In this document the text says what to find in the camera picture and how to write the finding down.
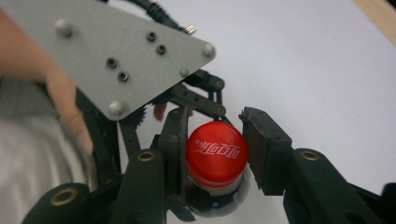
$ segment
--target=coca-cola logo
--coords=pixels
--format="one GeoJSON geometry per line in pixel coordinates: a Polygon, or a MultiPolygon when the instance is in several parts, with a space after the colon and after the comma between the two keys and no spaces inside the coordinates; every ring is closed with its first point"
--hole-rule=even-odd
{"type": "Polygon", "coordinates": [[[222,155],[227,158],[236,159],[241,152],[241,147],[231,146],[224,143],[210,143],[195,140],[195,144],[199,149],[194,152],[200,152],[204,155],[222,155]]]}

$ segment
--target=red bottle cap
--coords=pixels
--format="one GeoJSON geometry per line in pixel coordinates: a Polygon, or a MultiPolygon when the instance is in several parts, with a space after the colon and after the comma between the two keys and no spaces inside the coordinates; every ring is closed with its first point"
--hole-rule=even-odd
{"type": "Polygon", "coordinates": [[[187,143],[187,169],[202,187],[231,185],[248,163],[248,146],[235,127],[213,121],[197,128],[187,143]]]}

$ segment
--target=metal plate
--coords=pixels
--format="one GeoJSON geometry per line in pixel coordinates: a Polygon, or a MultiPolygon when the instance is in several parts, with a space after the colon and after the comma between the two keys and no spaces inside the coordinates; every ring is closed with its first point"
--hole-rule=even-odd
{"type": "Polygon", "coordinates": [[[215,52],[207,54],[205,41],[99,1],[0,0],[0,6],[112,120],[125,118],[178,83],[181,70],[183,76],[186,71],[191,74],[215,56],[215,52]],[[57,32],[58,20],[65,21],[70,36],[57,32]],[[146,39],[148,32],[156,34],[155,41],[146,39]],[[157,52],[159,45],[166,47],[165,54],[157,52]],[[106,66],[109,57],[118,61],[116,68],[106,66]],[[119,72],[127,74],[128,80],[119,81],[119,72]],[[121,102],[121,108],[110,113],[114,101],[121,102]]]}

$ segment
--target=white surface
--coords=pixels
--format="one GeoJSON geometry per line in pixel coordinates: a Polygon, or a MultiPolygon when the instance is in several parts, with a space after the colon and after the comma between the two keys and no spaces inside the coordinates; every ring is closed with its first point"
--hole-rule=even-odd
{"type": "MultiPolygon", "coordinates": [[[[160,3],[215,45],[217,58],[205,69],[225,79],[224,104],[236,127],[244,106],[262,109],[293,147],[324,153],[347,181],[375,193],[396,181],[396,48],[351,1],[160,3]]],[[[194,116],[191,129],[203,122],[194,116]]],[[[144,147],[160,131],[148,116],[144,147]]],[[[255,189],[235,213],[210,223],[287,223],[281,198],[255,189]]]]}

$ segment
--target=bottle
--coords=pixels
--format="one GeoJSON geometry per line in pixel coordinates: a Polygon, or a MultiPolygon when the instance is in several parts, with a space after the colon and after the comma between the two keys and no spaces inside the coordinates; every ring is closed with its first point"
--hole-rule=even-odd
{"type": "Polygon", "coordinates": [[[185,201],[195,215],[223,217],[246,199],[248,146],[234,126],[200,126],[187,142],[186,158],[185,201]]]}

